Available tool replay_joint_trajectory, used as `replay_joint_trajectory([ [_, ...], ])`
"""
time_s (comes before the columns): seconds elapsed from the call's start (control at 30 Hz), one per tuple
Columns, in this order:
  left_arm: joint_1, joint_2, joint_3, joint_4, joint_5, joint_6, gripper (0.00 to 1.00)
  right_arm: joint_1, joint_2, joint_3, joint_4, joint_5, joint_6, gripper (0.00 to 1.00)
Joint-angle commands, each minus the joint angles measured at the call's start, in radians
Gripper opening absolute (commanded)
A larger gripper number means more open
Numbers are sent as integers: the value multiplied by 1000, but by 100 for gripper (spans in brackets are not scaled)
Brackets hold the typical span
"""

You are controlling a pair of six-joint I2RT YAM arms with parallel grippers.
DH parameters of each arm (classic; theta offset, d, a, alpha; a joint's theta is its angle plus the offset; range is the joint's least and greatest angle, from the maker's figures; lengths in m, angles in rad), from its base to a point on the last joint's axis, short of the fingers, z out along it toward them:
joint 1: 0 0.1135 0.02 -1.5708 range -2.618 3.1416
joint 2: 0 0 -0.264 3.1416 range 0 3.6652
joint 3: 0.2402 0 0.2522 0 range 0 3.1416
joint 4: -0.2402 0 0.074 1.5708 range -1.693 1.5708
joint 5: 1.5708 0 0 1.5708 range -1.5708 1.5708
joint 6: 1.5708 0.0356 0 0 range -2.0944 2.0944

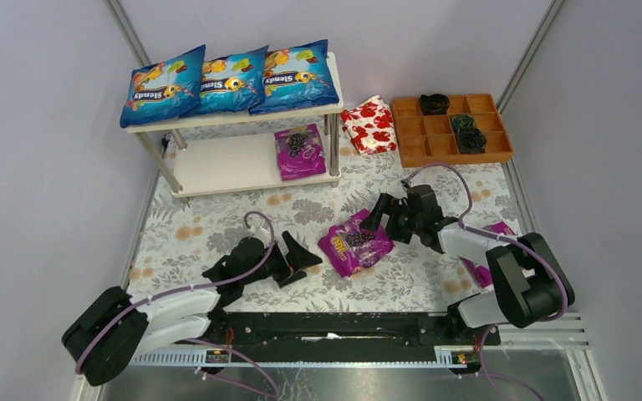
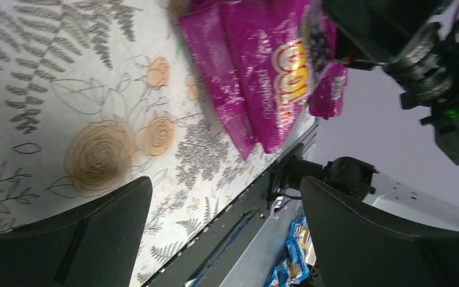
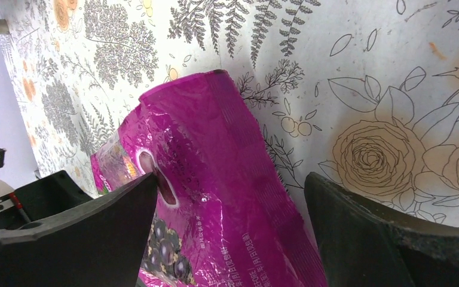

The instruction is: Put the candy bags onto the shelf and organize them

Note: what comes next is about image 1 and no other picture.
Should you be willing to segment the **purple grape candy bag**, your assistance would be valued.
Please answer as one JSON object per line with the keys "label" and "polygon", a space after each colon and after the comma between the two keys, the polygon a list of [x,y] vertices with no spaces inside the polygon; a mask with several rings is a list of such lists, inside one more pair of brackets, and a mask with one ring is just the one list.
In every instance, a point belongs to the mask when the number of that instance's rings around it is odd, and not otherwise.
{"label": "purple grape candy bag", "polygon": [[[483,230],[508,236],[515,236],[517,234],[505,221],[499,221],[497,223],[484,226]],[[461,261],[479,287],[492,289],[493,280],[487,266],[477,265],[464,258],[461,258]]]}
{"label": "purple grape candy bag", "polygon": [[347,221],[330,227],[318,241],[318,247],[341,277],[350,277],[371,268],[395,247],[382,227],[377,231],[360,227],[369,215],[367,209],[362,209]]}
{"label": "purple grape candy bag", "polygon": [[306,124],[273,134],[282,181],[324,174],[324,147],[316,124]]}

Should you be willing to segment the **blue Slendy candy bag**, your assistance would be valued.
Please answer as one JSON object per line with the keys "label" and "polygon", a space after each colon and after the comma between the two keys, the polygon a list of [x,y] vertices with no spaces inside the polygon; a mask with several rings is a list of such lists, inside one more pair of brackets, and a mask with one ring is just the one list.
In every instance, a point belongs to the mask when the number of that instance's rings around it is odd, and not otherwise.
{"label": "blue Slendy candy bag", "polygon": [[263,74],[268,46],[206,60],[200,103],[182,117],[249,110],[265,100]]}
{"label": "blue Slendy candy bag", "polygon": [[175,119],[201,103],[204,44],[131,73],[120,127]]}

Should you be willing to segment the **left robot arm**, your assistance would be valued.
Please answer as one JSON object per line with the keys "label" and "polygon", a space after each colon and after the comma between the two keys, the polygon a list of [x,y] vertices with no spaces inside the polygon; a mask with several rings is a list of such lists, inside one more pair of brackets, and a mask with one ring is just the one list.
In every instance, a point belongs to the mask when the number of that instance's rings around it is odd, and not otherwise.
{"label": "left robot arm", "polygon": [[244,237],[184,287],[137,297],[122,287],[104,290],[61,337],[77,373],[93,386],[108,383],[141,354],[202,337],[213,313],[239,299],[246,285],[271,278],[285,287],[322,263],[289,232],[282,239]]}

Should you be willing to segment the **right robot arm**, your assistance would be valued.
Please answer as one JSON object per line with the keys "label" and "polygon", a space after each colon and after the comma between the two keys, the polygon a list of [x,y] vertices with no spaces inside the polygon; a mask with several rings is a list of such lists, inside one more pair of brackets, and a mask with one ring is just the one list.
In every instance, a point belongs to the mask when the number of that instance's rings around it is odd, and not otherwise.
{"label": "right robot arm", "polygon": [[510,323],[524,328],[562,316],[575,300],[572,286],[543,236],[535,232],[507,236],[467,226],[444,215],[428,185],[409,188],[404,198],[381,194],[359,226],[364,231],[384,229],[391,240],[402,243],[417,237],[433,251],[489,270],[491,291],[448,308],[448,317],[458,327]]}

